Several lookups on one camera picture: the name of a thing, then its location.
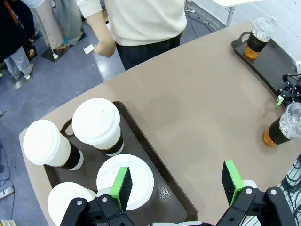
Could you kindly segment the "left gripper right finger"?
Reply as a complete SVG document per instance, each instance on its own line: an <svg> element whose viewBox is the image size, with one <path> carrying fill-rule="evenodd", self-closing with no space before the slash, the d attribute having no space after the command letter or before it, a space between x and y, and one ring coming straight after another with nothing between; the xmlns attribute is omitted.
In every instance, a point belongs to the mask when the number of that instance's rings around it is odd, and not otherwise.
<svg viewBox="0 0 301 226"><path fill-rule="evenodd" d="M261 226L294 226L294 216L281 188L265 192L245 186L232 160L223 162L222 184L229 208L216 226L241 226L247 216L255 216Z"/></svg>

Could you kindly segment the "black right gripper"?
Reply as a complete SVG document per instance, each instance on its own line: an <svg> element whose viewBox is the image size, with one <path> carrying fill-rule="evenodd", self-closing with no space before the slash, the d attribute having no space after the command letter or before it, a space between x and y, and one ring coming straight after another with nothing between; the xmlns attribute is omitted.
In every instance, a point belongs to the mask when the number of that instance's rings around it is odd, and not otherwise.
<svg viewBox="0 0 301 226"><path fill-rule="evenodd" d="M277 109L282 102L285 103L301 103L301 79L297 79L297 83L293 85L288 79L283 79L284 85L279 89L279 96L275 109Z"/></svg>

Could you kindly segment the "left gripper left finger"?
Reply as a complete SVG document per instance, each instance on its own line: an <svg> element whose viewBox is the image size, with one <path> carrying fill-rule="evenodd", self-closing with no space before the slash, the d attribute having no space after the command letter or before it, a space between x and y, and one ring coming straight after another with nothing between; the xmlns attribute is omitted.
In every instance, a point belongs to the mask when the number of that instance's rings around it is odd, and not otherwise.
<svg viewBox="0 0 301 226"><path fill-rule="evenodd" d="M132 185L129 167L120 167L108 194L72 199L60 226L135 226L126 214Z"/></svg>

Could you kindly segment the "white lidded paper coffee cup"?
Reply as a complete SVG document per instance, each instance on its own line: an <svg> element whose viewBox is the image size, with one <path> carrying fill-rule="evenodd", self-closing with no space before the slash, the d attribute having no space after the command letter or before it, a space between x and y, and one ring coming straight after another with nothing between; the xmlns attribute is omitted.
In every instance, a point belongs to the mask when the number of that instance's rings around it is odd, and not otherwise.
<svg viewBox="0 0 301 226"><path fill-rule="evenodd" d="M153 173L142 159L131 154L118 154L109 158L98 171L97 190L112 187L120 167L129 167L133 185L126 210L135 210L150 199L154 188Z"/></svg>
<svg viewBox="0 0 301 226"><path fill-rule="evenodd" d="M96 192L74 182L56 185L48 196L48 212L56 226L60 226L64 214L74 198L85 198L88 202L96 197Z"/></svg>
<svg viewBox="0 0 301 226"><path fill-rule="evenodd" d="M74 112L72 129L78 140L108 156L120 154L124 147L120 113L113 102L92 98Z"/></svg>
<svg viewBox="0 0 301 226"><path fill-rule="evenodd" d="M35 165L78 170L84 162L83 153L48 120L34 121L28 127L23 150Z"/></svg>

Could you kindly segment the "clear iced coffee cup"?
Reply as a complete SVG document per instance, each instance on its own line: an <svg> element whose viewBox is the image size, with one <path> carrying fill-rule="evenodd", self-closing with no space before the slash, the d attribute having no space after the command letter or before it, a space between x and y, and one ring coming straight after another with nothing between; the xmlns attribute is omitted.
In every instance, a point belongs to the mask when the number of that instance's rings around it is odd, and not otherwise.
<svg viewBox="0 0 301 226"><path fill-rule="evenodd" d="M291 103L285 112L263 133L263 142L269 147L301 138L301 103Z"/></svg>
<svg viewBox="0 0 301 226"><path fill-rule="evenodd" d="M275 32L276 29L271 20L264 17L255 19L244 51L245 56L251 60L255 60L275 35Z"/></svg>

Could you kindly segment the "person's right forearm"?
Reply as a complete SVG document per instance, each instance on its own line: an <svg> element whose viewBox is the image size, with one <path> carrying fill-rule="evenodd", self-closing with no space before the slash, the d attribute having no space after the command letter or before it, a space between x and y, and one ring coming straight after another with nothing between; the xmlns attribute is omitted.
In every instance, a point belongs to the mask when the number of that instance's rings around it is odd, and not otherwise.
<svg viewBox="0 0 301 226"><path fill-rule="evenodd" d="M97 45L99 47L109 47L115 45L114 39L111 35L111 32L107 28L105 19L101 12L86 17L86 20L98 39Z"/></svg>

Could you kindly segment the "brown plastic serving tray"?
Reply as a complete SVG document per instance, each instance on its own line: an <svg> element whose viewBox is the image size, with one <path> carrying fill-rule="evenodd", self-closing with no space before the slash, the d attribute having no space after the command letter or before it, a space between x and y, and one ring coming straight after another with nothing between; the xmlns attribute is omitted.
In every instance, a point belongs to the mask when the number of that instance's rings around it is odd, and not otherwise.
<svg viewBox="0 0 301 226"><path fill-rule="evenodd" d="M244 54L247 41L243 41L250 32L243 32L240 37L231 42L235 54L251 68L261 80L278 97L279 89L284 85L283 79L288 79L293 85L297 83L298 73L294 61L273 40L270 40L255 60Z"/></svg>
<svg viewBox="0 0 301 226"><path fill-rule="evenodd" d="M196 208L165 167L126 106L119 101L115 101L114 105L120 113L120 126L124 140L124 148L117 156L120 159L120 165L129 165L128 158L133 155L143 160L152 171L148 179L143 174L135 174L135 171L131 170L132 180L151 182L152 193L142 206L134 210L127 208L128 216L137 226L147 226L154 222L181 223L197 220ZM111 166L112 160L94 147L79 141L72 132L68 132L67 129L70 126L71 120L67 120L59 130L82 151L84 163L75 171L45 165L44 169L51 187L62 182L74 182L94 192L98 188L110 187L114 181L110 177L114 176L114 173L100 172L99 169L103 165L106 168Z"/></svg>

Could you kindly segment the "person's right hand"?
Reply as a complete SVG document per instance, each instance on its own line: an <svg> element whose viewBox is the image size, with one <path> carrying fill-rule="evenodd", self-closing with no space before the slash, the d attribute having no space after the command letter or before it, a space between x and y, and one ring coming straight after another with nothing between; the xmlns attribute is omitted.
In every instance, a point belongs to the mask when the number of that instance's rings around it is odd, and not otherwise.
<svg viewBox="0 0 301 226"><path fill-rule="evenodd" d="M97 53L100 56L110 58L113 56L115 52L115 42L113 43L101 43L98 42L97 45L94 45L94 52Z"/></svg>

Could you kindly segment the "white side table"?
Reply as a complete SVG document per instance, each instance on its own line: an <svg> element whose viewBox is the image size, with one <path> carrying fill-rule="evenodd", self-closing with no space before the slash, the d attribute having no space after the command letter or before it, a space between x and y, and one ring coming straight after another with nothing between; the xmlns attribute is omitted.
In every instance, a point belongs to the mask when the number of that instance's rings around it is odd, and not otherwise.
<svg viewBox="0 0 301 226"><path fill-rule="evenodd" d="M237 5L259 2L263 0L211 0L211 1L229 10L226 25L225 25L225 27L229 27L231 25L234 11Z"/></svg>

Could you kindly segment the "dark trousers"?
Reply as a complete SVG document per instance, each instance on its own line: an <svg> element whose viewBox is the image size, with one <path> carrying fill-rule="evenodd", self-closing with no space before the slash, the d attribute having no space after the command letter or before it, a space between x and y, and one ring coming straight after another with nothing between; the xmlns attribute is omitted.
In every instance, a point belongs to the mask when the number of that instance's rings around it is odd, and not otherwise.
<svg viewBox="0 0 301 226"><path fill-rule="evenodd" d="M180 45L180 39L181 36L178 35L165 41L140 46L121 46L116 43L116 48L125 70L128 70L178 47Z"/></svg>

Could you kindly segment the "grey floor plate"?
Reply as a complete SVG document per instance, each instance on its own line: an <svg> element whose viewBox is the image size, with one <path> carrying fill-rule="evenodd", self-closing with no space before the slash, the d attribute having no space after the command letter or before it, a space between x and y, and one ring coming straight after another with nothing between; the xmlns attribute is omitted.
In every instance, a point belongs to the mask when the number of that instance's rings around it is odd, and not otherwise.
<svg viewBox="0 0 301 226"><path fill-rule="evenodd" d="M64 49L52 51L51 47L48 47L41 56L53 63L57 62L68 50L70 46L66 46Z"/></svg>

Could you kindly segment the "cream sweatshirt torso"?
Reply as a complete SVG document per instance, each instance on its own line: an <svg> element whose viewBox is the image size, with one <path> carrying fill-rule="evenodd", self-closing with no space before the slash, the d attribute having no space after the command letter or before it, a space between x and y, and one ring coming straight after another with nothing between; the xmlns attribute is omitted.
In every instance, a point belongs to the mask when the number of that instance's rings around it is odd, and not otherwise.
<svg viewBox="0 0 301 226"><path fill-rule="evenodd" d="M102 12L100 0L76 0L86 18ZM181 34L187 24L185 0L104 0L107 28L121 46L161 42Z"/></svg>

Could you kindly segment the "bystander in grey hoodie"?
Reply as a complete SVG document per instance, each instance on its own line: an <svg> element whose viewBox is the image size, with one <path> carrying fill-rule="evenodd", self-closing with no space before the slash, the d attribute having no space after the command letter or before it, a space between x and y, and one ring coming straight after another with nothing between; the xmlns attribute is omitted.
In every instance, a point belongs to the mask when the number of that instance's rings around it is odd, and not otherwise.
<svg viewBox="0 0 301 226"><path fill-rule="evenodd" d="M82 37L82 19L76 0L54 0L54 3L67 44L77 44Z"/></svg>

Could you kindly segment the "bystander in white hoodie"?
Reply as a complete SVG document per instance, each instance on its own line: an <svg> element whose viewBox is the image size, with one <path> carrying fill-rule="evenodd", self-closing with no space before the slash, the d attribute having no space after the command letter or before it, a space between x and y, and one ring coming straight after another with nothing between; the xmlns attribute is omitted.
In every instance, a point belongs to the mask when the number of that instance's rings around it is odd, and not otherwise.
<svg viewBox="0 0 301 226"><path fill-rule="evenodd" d="M21 0L31 10L36 19L44 41L51 50L65 49L63 36L55 18L51 0Z"/></svg>

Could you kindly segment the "bystander in black coat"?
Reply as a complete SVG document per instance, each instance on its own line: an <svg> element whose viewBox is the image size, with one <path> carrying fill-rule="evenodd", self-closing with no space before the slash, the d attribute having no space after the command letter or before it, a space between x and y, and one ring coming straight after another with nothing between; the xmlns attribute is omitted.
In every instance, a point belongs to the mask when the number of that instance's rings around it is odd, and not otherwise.
<svg viewBox="0 0 301 226"><path fill-rule="evenodd" d="M31 78L33 64L25 53L22 33L6 0L0 0L0 58L14 79Z"/></svg>

